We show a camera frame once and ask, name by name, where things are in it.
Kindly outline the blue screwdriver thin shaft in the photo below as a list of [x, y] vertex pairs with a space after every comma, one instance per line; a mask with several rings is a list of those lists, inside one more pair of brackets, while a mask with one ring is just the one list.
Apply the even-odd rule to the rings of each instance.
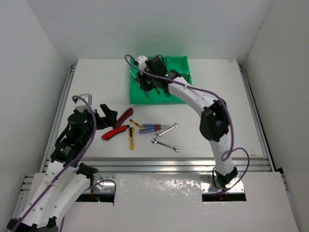
[[130, 74], [134, 77], [135, 81], [140, 85], [140, 81], [138, 79], [138, 77], [132, 72], [132, 70], [129, 70]]

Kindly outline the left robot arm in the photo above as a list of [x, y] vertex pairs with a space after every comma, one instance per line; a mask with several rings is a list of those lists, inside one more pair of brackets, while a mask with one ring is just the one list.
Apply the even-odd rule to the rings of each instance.
[[104, 117], [89, 105], [76, 107], [57, 138], [45, 176], [19, 217], [9, 221], [12, 232], [57, 232], [72, 204], [92, 184], [98, 170], [80, 163], [97, 130], [113, 127], [117, 112], [100, 105]]

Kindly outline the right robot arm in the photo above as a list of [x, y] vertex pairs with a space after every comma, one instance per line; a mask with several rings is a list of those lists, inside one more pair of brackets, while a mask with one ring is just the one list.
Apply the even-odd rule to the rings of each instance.
[[155, 87], [174, 95], [189, 105], [199, 116], [199, 131], [209, 141], [215, 158], [217, 183], [225, 188], [238, 174], [231, 159], [232, 144], [228, 142], [230, 118], [226, 103], [207, 96], [175, 70], [167, 70], [160, 56], [147, 58], [139, 56], [134, 64], [138, 66], [138, 79], [142, 90]]

